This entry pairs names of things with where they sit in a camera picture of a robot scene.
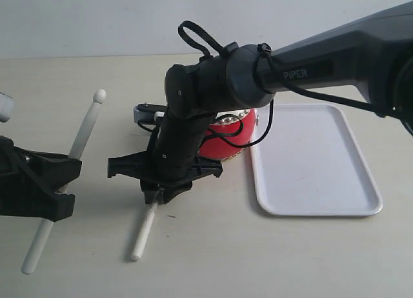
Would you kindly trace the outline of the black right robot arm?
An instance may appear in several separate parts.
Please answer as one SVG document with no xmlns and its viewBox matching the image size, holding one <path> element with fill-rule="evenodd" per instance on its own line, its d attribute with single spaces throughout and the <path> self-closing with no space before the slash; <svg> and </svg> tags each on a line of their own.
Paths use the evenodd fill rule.
<svg viewBox="0 0 413 298">
<path fill-rule="evenodd" d="M 199 155 L 221 112 L 272 106 L 276 93 L 299 95 L 393 117 L 412 130 L 412 3 L 404 3 L 277 50 L 265 43 L 221 46 L 184 21 L 179 35 L 201 51 L 194 65 L 165 75 L 165 113 L 145 151 L 108 161 L 109 177 L 139 180 L 146 203 L 165 204 L 219 161 Z"/>
</svg>

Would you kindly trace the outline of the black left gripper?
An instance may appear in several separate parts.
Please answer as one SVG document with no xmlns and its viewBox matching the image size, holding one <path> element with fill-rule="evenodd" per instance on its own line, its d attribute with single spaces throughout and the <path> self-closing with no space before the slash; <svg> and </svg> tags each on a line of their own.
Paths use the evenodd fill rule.
<svg viewBox="0 0 413 298">
<path fill-rule="evenodd" d="M 17 153 L 14 142 L 1 137 L 1 215 L 42 217 L 57 222 L 72 216 L 74 194 L 57 194 L 77 179 L 82 162 L 65 154 L 32 152 L 32 169 Z"/>
</svg>

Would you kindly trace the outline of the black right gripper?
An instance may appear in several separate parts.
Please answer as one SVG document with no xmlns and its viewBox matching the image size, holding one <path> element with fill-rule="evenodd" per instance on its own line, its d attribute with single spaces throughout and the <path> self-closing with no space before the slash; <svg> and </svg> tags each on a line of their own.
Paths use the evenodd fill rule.
<svg viewBox="0 0 413 298">
<path fill-rule="evenodd" d="M 213 175 L 220 177 L 220 161 L 197 154 L 200 141 L 183 139 L 149 140 L 142 152 L 108 160 L 107 176 L 125 175 L 154 186 L 162 186 L 161 204 L 191 190 L 193 181 Z M 158 202 L 160 188 L 143 190 L 145 203 Z"/>
</svg>

